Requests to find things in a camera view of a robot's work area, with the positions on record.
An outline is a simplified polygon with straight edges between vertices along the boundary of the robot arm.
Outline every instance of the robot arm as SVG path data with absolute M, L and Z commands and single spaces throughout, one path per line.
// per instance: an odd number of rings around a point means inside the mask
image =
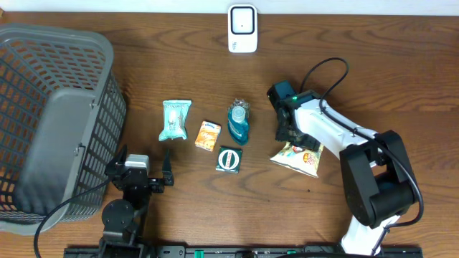
M 296 94 L 284 81 L 273 85 L 268 97 L 278 114 L 276 140 L 287 140 L 313 150 L 322 143 L 340 160 L 346 202 L 354 215 L 341 240 L 344 251 L 377 254 L 379 247 L 373 249 L 384 228 L 396 222 L 416 202 L 406 175 L 372 142 L 354 135 L 324 115 L 319 107 L 320 96 L 314 91 Z M 414 178 L 402 139 L 395 132 L 378 134 L 337 113 L 325 100 L 323 106 L 334 118 L 385 145 L 402 160 Z M 374 176 L 374 166 L 387 166 L 387 171 Z

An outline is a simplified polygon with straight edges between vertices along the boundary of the white circle logo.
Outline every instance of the white circle logo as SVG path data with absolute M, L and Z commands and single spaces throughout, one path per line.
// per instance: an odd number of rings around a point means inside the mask
M 234 150 L 224 150 L 218 157 L 218 164 L 225 170 L 232 170 L 239 164 L 239 156 Z

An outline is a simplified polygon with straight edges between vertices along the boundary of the cable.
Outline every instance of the cable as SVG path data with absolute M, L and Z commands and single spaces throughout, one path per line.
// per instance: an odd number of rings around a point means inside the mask
M 46 221 L 48 221 L 48 219 L 51 218 L 51 216 L 54 213 L 56 213 L 56 211 L 59 211 L 59 209 L 61 209 L 63 206 L 66 206 L 71 201 L 74 201 L 75 199 L 78 199 L 81 196 L 84 196 L 85 194 L 97 191 L 98 189 L 108 185 L 111 181 L 112 181 L 112 178 L 108 178 L 107 180 L 102 182 L 100 185 L 95 186 L 95 187 L 87 190 L 86 192 L 83 192 L 83 193 L 80 193 L 80 194 L 78 194 L 76 196 L 73 196 L 72 198 L 69 198 L 68 200 L 66 200 L 66 201 L 62 202 L 61 204 L 59 204 L 58 206 L 56 206 L 56 208 L 54 208 L 51 212 L 48 213 L 48 215 L 45 216 L 45 218 L 42 220 L 42 223 L 40 223 L 40 225 L 38 226 L 37 231 L 35 232 L 35 236 L 34 236 L 34 251 L 35 251 L 35 256 L 37 258 L 42 258 L 42 256 L 40 255 L 40 251 L 38 249 L 38 237 L 39 237 L 40 232 L 41 232 L 44 224 L 46 223 Z
M 325 59 L 324 61 L 322 62 L 319 62 L 318 64 L 316 64 L 316 66 L 314 66 L 311 70 L 309 70 L 309 72 L 306 74 L 306 76 L 304 77 L 304 80 L 303 82 L 301 83 L 301 90 L 300 92 L 303 91 L 303 88 L 304 88 L 304 85 L 306 83 L 306 80 L 308 80 L 309 78 L 309 75 L 311 75 L 311 73 L 319 66 L 321 66 L 322 64 L 326 63 L 326 62 L 329 62 L 329 61 L 332 61 L 332 60 L 338 60 L 338 61 L 341 61 L 343 62 L 345 65 L 346 65 L 346 71 L 344 73 L 344 75 L 337 81 L 335 82 L 335 84 L 333 84 L 327 91 L 325 91 L 325 93 L 322 95 L 321 99 L 319 100 L 319 103 L 318 103 L 318 106 L 319 108 L 321 109 L 321 112 L 326 115 L 328 118 L 330 118 L 332 121 L 334 121 L 335 123 L 337 123 L 338 125 L 342 126 L 343 128 L 351 131 L 353 134 L 355 135 L 358 135 L 360 137 L 362 137 L 363 139 L 369 141 L 369 142 L 372 142 L 374 143 L 386 156 L 388 156 L 393 162 L 395 162 L 403 171 L 403 173 L 406 175 L 416 197 L 417 197 L 417 200 L 419 202 L 419 211 L 417 213 L 417 216 L 411 220 L 411 221 L 407 221 L 407 222 L 402 222 L 402 223 L 395 223 L 395 224 L 390 224 L 390 225 L 387 225 L 385 226 L 384 228 L 384 231 L 383 231 L 383 234 L 381 235 L 381 237 L 379 238 L 376 246 L 373 248 L 373 252 L 372 252 L 372 255 L 374 255 L 374 253 L 376 252 L 376 250 L 379 248 L 379 246 L 381 246 L 381 243 L 383 241 L 383 239 L 385 238 L 385 236 L 387 235 L 387 233 L 389 233 L 389 229 L 390 228 L 393 228 L 393 227 L 401 227 L 401 226 L 410 226 L 410 225 L 413 225 L 413 224 L 416 224 L 419 220 L 421 220 L 422 218 L 422 215 L 424 214 L 424 200 L 422 198 L 422 194 L 419 190 L 419 187 L 417 186 L 417 184 L 415 183 L 415 180 L 413 179 L 413 177 L 411 177 L 410 173 L 408 172 L 407 168 L 405 165 L 402 164 L 402 162 L 400 161 L 400 159 L 398 159 L 398 157 L 396 157 L 396 155 L 394 155 L 389 149 L 387 149 L 386 147 L 384 147 L 381 143 L 378 143 L 375 139 L 373 138 L 370 138 L 368 136 L 366 136 L 365 134 L 363 133 L 360 133 L 358 128 L 351 128 L 350 126 L 346 125 L 345 123 L 341 122 L 340 120 L 336 119 L 334 116 L 330 115 L 328 113 L 328 111 L 326 110 L 326 107 L 324 107 L 322 105 L 323 103 L 323 100 L 325 100 L 325 98 L 330 94 L 330 92 L 342 81 L 344 80 L 344 78 L 347 76 L 347 74 L 349 73 L 349 64 L 348 62 L 346 62 L 346 60 L 340 58 L 340 57 L 332 57 L 332 58 L 328 58 L 328 59 Z
M 374 256 L 361 255 L 361 254 L 341 254 L 341 253 L 327 253 L 327 252 L 304 252 L 295 254 L 285 254 L 277 258 L 374 258 Z

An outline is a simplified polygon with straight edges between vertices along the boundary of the light blue packet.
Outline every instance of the light blue packet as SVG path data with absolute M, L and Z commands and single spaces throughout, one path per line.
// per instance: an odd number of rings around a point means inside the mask
M 191 100 L 164 100 L 164 129 L 159 140 L 182 137 L 186 140 L 185 120 Z

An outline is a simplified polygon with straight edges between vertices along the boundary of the orange packet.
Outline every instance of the orange packet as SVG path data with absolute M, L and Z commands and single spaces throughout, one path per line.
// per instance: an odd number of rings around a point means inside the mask
M 213 151 L 221 130 L 222 127 L 220 125 L 207 121 L 202 122 L 201 129 L 199 129 L 198 137 L 194 144 L 196 147 Z

